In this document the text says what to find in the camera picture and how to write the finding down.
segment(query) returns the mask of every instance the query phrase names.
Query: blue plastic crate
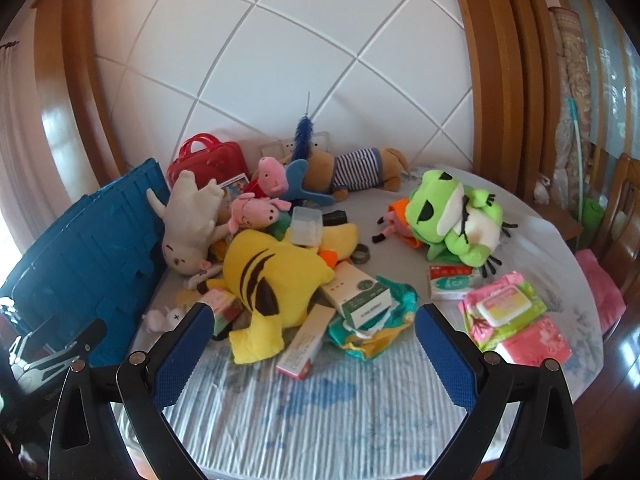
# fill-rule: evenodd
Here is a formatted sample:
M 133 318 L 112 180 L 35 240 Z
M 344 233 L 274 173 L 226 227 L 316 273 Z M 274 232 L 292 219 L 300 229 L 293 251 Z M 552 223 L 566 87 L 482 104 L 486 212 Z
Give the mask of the blue plastic crate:
M 99 317 L 108 332 L 91 364 L 124 359 L 166 269 L 164 225 L 146 201 L 148 188 L 168 201 L 169 189 L 152 158 L 83 196 L 26 251 L 0 287 L 0 296 L 15 301 L 19 332 L 54 316 L 59 327 L 49 344 L 60 350 Z

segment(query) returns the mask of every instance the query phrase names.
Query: red handbag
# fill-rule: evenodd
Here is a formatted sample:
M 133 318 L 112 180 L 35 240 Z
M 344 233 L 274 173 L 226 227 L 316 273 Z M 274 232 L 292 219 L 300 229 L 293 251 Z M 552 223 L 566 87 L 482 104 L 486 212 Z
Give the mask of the red handbag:
M 194 142 L 204 144 L 204 149 L 192 152 Z M 241 173 L 251 178 L 238 143 L 220 142 L 211 134 L 196 134 L 180 147 L 178 158 L 166 172 L 170 187 L 174 186 L 182 170 L 193 171 L 198 189 L 205 187 L 212 178 L 219 184 Z

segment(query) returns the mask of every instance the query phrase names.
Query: white box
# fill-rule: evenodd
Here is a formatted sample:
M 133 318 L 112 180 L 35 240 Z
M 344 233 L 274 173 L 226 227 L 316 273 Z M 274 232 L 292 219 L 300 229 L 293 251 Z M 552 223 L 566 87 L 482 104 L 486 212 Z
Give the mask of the white box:
M 342 262 L 334 271 L 334 278 L 320 289 L 354 328 L 360 328 L 392 305 L 391 291 L 349 262 Z
M 304 379 L 318 355 L 322 337 L 334 315 L 334 308 L 316 303 L 282 354 L 276 369 L 289 377 Z

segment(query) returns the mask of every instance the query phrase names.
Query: white plush toy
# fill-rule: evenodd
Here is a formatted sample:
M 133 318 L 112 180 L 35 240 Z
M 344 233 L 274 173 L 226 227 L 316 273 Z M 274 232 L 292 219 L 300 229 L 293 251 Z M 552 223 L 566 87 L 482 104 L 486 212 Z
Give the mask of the white plush toy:
M 198 190 L 193 172 L 187 170 L 180 172 L 166 206 L 151 189 L 146 190 L 149 204 L 164 221 L 162 254 L 171 269 L 193 276 L 212 268 L 207 260 L 209 246 L 226 234 L 216 230 L 222 197 L 215 179 Z
M 146 329 L 149 332 L 169 332 L 182 321 L 184 314 L 179 308 L 169 310 L 166 306 L 164 310 L 150 310 L 142 315 Z

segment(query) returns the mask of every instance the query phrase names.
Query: green and pink package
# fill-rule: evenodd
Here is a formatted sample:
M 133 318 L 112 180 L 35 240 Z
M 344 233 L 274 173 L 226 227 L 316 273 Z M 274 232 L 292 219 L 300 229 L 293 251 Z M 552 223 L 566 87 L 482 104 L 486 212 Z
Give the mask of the green and pink package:
M 507 323 L 493 327 L 478 306 L 511 285 L 528 298 L 531 306 Z M 471 291 L 464 300 L 460 301 L 458 307 L 462 313 L 466 333 L 482 352 L 494 350 L 502 341 L 516 335 L 546 312 L 544 301 L 517 270 L 501 276 L 489 285 Z

